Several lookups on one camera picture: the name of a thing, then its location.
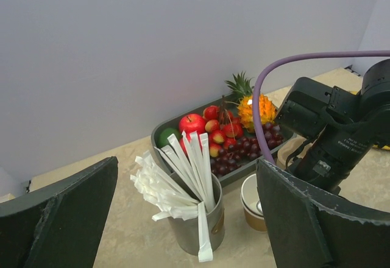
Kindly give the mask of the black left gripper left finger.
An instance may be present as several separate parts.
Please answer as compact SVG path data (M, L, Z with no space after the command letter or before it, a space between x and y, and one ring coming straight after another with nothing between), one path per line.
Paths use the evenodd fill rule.
M93 267L117 179L108 157L1 203L1 267Z

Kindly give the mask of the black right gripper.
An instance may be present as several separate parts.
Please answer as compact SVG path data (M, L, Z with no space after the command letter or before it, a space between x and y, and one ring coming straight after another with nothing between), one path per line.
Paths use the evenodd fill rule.
M279 124L318 146L362 146L354 137L361 93L327 86L308 77L299 78L278 110Z

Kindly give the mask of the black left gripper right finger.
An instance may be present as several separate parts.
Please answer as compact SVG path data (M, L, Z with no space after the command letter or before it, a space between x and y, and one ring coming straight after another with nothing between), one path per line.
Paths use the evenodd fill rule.
M261 207L277 267L389 267L389 213L257 161Z

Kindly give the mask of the brown paper coffee cup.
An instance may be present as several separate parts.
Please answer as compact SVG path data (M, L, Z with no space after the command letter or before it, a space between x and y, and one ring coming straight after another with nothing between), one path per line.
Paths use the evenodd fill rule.
M256 231L266 233L266 223L261 209L257 190L257 175L248 176L241 185L241 203L248 226Z

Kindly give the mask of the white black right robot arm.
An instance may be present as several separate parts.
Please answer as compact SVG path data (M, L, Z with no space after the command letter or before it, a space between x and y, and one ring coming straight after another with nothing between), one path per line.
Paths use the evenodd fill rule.
M278 109L276 121L305 138L286 159L286 170L333 192L376 145L389 145L389 60L369 68L356 94L299 78Z

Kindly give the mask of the dark green fruit tray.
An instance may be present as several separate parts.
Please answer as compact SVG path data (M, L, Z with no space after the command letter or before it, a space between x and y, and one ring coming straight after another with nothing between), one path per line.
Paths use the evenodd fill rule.
M213 100L207 104L201 105L200 107L194 108L192 110L189 110L188 112L182 113L178 116L175 116L171 119L168 119L165 122L160 123L156 128L153 129L151 134L151 143L153 147L160 148L160 143L158 142L158 139L162 133L167 128L175 128L178 129L180 120L187 114L190 113L196 113L196 114L202 114L203 110L211 105L220 105L222 102L222 98ZM289 140L295 138L297 136L296 133L290 131L286 128L281 128L281 134L283 136L283 143L274 149L271 149L271 154L273 156L273 159L277 160L277 153L278 151L284 146ZM167 173L172 174L174 171L170 167L170 165L163 159L163 157L160 155L159 151L154 150L155 156L156 156L156 162L157 164ZM224 175L222 177L219 177L219 181L221 183L221 186L224 188L225 186L228 186L232 184L233 182L251 174L253 171L256 170L256 161L249 161L247 158L243 160L243 162L240 164L239 168L234 170L233 172L230 172L227 175Z

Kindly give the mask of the brown pulp cup carrier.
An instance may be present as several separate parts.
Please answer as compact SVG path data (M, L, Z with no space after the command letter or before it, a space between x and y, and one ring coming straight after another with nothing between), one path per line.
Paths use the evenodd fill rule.
M280 169L286 168L286 160L294 151L296 151L306 139L301 136L289 139L277 152L277 166Z

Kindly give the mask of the orange pineapple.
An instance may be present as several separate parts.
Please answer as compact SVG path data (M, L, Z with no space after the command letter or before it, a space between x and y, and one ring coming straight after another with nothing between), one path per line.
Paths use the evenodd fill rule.
M252 78L248 78L244 71L233 74L232 80L225 80L225 84L231 91L234 99L233 103L236 105L238 117L241 125L249 132L253 133L253 91L254 86L251 84ZM277 109L272 101L263 93L258 99L258 106L260 111L261 124L273 122L277 113Z

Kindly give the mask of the red cherry cluster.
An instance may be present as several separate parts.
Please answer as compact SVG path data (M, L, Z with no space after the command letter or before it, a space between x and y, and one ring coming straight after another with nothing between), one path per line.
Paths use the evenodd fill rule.
M222 96L218 105L211 104L202 113L211 158L226 157L229 153L234 153L238 149L238 140L243 137L238 117L228 109L229 102Z

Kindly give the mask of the purple grape bunch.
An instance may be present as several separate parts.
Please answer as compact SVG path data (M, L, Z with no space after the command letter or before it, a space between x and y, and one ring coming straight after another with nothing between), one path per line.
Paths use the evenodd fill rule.
M284 142L285 139L279 125L267 122L263 125L263 130L271 150ZM262 156L260 145L255 136L226 137L223 144L210 142L209 154L211 172L217 177L223 177Z

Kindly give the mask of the red apple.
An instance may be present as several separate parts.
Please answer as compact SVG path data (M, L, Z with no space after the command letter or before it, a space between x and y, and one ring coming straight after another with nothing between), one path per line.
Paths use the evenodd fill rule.
M185 115L179 121L179 131L186 133L197 132L198 134L205 132L206 120L199 114L190 113Z

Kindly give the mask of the grey metal straw holder cup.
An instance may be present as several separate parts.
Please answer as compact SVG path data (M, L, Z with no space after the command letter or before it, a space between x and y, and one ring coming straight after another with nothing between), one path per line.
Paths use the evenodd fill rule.
M222 199L222 186L217 176L212 174L211 177L216 206L212 212L207 214L207 221L211 248L215 251L222 244L225 236L224 204ZM199 251L199 229L197 217L188 220L168 217L168 222L174 232L175 239L180 248L190 255L197 256Z

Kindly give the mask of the white wrapped straw bundle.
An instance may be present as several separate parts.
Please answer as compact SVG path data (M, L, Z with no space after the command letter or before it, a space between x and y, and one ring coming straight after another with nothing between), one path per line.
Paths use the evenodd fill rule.
M167 174L151 153L145 152L136 157L140 168L130 177L144 201L158 208L158 213L152 216L154 222L168 217L183 220L197 217L197 257L201 263L213 260L207 214L216 206L207 139L206 133L183 132L179 141L171 135L169 145L158 151L174 172Z

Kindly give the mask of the green lime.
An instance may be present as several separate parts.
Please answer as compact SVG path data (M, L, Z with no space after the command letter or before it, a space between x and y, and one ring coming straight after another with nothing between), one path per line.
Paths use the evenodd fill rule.
M168 137L171 136L171 135L174 135L177 138L178 141L182 137L181 133L177 129L172 128L172 127L165 128L161 132L161 134L158 136L157 147L158 148L162 148L164 146L169 145Z

